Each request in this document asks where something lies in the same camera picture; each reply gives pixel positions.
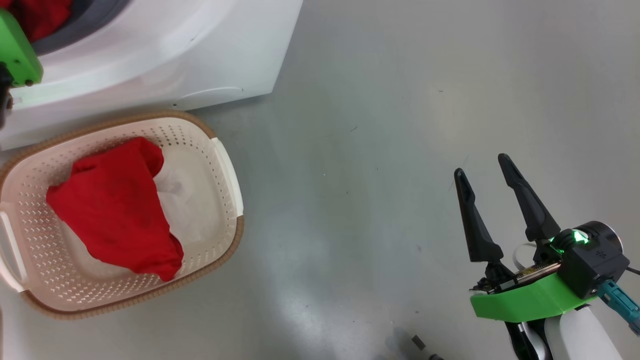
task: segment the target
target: green bracket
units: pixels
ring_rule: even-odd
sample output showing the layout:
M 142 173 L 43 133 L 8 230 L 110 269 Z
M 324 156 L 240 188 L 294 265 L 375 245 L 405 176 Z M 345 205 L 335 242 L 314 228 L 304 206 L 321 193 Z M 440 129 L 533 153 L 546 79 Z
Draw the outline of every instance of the green bracket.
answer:
M 42 65 L 27 36 L 5 9 L 0 9 L 0 62 L 13 77 L 13 87 L 33 85 L 42 81 Z
M 562 315 L 595 298 L 578 298 L 557 274 L 551 274 L 504 293 L 473 295 L 471 305 L 479 318 L 528 322 Z

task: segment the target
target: gray floor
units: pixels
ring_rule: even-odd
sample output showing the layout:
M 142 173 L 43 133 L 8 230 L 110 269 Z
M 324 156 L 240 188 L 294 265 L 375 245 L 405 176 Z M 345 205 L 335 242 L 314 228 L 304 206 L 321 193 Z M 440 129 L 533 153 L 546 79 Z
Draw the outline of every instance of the gray floor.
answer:
M 271 95 L 194 111 L 240 180 L 246 232 L 213 274 L 59 322 L 0 285 L 6 359 L 515 359 L 478 319 L 452 173 L 510 257 L 507 152 L 562 226 L 592 219 L 640 264 L 640 3 L 307 0 Z M 640 299 L 640 279 L 621 285 Z M 625 359 L 640 341 L 595 311 Z

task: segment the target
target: white washing machine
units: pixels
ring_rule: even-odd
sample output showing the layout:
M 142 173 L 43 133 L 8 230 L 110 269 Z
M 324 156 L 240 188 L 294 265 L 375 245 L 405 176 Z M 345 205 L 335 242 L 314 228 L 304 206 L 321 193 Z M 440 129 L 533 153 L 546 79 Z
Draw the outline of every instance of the white washing machine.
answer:
M 55 41 L 34 44 L 44 77 L 11 90 L 0 149 L 135 111 L 192 110 L 268 94 L 301 3 L 89 1 L 93 8 L 59 30 L 62 40 L 52 35 Z M 89 16 L 96 8 L 102 15 Z

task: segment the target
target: red garment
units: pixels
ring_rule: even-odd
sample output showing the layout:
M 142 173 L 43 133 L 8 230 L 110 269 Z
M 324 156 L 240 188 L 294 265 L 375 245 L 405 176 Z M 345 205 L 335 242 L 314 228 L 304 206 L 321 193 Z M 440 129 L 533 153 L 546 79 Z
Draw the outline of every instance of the red garment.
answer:
M 0 0 L 18 20 L 30 42 L 48 37 L 56 32 L 71 16 L 72 0 Z
M 49 187 L 47 203 L 94 258 L 169 281 L 184 253 L 153 180 L 163 162 L 158 146 L 134 138 L 76 161 L 69 180 Z

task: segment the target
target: plastic laundry basket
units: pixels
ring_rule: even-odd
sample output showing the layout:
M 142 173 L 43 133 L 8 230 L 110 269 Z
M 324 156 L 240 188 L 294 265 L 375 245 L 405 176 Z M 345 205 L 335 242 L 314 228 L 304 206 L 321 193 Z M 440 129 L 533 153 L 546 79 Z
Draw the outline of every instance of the plastic laundry basket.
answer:
M 204 236 L 183 245 L 182 268 L 171 282 L 93 259 L 45 201 L 48 187 L 68 179 L 75 160 L 137 136 L 162 147 L 166 161 L 180 163 L 193 179 L 198 209 L 206 209 L 195 219 Z M 35 145 L 0 169 L 0 186 L 0 218 L 13 251 L 3 254 L 0 275 L 55 318 L 107 313 L 189 283 L 226 262 L 244 228 L 242 196 L 224 146 L 197 118 L 177 111 L 102 123 Z

